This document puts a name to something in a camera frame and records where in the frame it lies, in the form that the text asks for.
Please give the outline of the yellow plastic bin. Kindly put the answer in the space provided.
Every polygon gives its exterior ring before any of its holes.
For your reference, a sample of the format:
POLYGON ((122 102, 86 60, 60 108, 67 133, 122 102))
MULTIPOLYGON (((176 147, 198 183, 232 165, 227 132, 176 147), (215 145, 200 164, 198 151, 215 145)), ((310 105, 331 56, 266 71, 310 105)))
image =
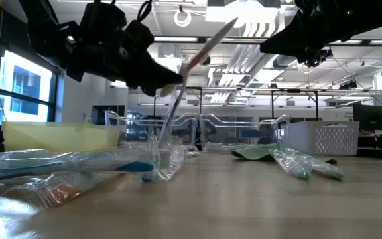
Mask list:
POLYGON ((6 151, 82 152, 116 147, 120 130, 90 123, 4 122, 2 132, 6 151))

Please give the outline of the green cloth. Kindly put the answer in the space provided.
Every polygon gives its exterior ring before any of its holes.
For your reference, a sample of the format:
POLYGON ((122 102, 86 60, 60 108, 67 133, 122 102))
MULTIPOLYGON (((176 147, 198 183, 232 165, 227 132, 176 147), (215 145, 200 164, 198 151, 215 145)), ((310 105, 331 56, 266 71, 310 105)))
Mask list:
POLYGON ((293 148, 285 147, 280 143, 272 144, 258 144, 258 145, 248 145, 245 147, 237 148, 231 151, 231 154, 244 161, 260 161, 260 162, 275 162, 273 156, 271 155, 271 150, 279 149, 280 151, 285 151, 286 153, 296 152, 303 154, 303 152, 298 151, 293 148))

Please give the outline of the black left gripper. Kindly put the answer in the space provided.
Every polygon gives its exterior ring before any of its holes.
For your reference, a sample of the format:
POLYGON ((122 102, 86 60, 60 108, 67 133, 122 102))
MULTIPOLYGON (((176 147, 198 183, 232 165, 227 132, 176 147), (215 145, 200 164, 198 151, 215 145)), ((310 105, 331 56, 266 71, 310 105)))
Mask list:
POLYGON ((164 85, 182 83, 183 77, 153 60, 147 52, 153 42, 150 29, 137 20, 126 29, 115 27, 100 35, 93 33, 76 45, 66 73, 79 82, 85 73, 112 81, 134 79, 129 82, 130 88, 155 96, 164 85))

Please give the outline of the black wall display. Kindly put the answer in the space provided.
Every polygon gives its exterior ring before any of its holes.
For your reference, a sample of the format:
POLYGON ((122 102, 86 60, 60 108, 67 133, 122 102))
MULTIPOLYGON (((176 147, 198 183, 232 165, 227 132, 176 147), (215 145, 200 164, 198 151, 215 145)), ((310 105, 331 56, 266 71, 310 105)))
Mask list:
POLYGON ((125 105, 92 106, 91 119, 95 125, 105 125, 105 112, 113 111, 119 116, 124 116, 125 105))

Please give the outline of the white perforated plastic basket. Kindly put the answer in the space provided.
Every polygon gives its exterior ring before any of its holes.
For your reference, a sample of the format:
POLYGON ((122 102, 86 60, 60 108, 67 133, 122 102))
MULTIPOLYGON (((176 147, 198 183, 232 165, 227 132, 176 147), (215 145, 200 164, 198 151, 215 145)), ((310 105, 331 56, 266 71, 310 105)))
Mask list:
POLYGON ((355 156, 359 122, 303 121, 288 127, 287 147, 315 155, 355 156))

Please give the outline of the black background workstation frame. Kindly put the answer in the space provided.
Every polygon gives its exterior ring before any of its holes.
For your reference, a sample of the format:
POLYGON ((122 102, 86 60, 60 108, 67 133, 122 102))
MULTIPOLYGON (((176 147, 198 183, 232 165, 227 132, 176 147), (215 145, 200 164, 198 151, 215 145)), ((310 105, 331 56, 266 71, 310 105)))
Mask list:
POLYGON ((255 121, 283 114, 305 120, 351 121, 354 104, 372 103, 373 96, 365 90, 189 86, 180 106, 255 121))

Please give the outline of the overhead LED light bar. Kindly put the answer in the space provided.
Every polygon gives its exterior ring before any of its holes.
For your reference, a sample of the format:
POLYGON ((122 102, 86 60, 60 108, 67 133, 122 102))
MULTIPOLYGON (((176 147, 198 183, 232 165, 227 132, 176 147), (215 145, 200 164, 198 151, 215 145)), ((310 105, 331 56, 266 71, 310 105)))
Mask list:
MULTIPOLYGON (((205 44, 211 37, 175 37, 156 36, 155 43, 184 43, 184 44, 205 44)), ((224 37, 221 44, 261 44, 267 37, 224 37)), ((382 47, 382 40, 375 39, 351 39, 345 42, 340 40, 328 43, 328 46, 362 46, 362 47, 382 47)))

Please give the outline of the clear plastic bin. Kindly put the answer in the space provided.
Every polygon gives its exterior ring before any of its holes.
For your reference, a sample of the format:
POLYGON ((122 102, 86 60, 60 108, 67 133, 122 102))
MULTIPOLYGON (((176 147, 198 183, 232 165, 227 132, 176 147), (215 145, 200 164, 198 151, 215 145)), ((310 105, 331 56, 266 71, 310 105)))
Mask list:
POLYGON ((290 116, 260 122, 224 121, 214 114, 201 114, 200 140, 203 146, 212 143, 244 143, 249 145, 282 143, 286 139, 290 116))
POLYGON ((124 117, 114 111, 105 112, 106 126, 119 128, 119 141, 122 143, 141 143, 155 135, 164 144, 193 145, 197 123, 197 113, 184 113, 181 116, 174 116, 163 130, 165 120, 160 116, 129 114, 128 117, 124 117))

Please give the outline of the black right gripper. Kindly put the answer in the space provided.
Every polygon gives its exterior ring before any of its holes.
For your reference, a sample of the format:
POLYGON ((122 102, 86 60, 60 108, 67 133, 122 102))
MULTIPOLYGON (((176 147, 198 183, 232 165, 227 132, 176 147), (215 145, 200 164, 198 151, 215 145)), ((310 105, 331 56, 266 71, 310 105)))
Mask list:
POLYGON ((292 21, 259 45, 260 52, 298 56, 305 50, 322 48, 331 42, 346 42, 341 30, 347 0, 298 0, 292 21))

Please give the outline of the black computer monitor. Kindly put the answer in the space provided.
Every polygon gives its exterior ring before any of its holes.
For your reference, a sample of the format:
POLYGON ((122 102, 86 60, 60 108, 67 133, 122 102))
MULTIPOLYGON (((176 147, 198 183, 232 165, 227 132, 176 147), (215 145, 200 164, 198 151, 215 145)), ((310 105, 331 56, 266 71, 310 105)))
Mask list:
POLYGON ((361 130, 382 130, 382 106, 354 104, 353 120, 361 130))

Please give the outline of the window with dark frame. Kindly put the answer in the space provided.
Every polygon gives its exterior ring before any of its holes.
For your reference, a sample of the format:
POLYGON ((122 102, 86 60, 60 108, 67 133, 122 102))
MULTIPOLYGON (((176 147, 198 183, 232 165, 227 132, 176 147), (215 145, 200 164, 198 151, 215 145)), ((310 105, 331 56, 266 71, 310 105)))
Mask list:
POLYGON ((13 52, 0 56, 0 124, 54 119, 57 74, 13 52))

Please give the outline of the orange toothbrush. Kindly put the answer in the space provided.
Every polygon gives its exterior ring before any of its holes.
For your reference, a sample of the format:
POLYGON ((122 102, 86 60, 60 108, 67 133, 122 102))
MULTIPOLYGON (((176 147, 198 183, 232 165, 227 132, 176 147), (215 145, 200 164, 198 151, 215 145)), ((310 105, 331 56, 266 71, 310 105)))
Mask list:
POLYGON ((124 173, 52 173, 45 179, 13 185, 2 196, 20 200, 35 208, 52 208, 66 204, 112 179, 124 176, 124 173))
POLYGON ((168 136, 170 135, 170 123, 175 115, 176 109, 180 104, 182 95, 186 89, 187 80, 189 72, 198 64, 202 63, 209 53, 215 48, 222 39, 232 30, 233 26, 237 22, 238 18, 233 18, 230 22, 225 24, 207 43, 186 63, 183 64, 180 68, 180 75, 182 81, 175 84, 170 84, 165 86, 159 93, 160 97, 165 97, 171 95, 171 102, 169 104, 169 109, 165 117, 165 122, 163 124, 162 130, 158 134, 159 143, 167 141, 168 136))

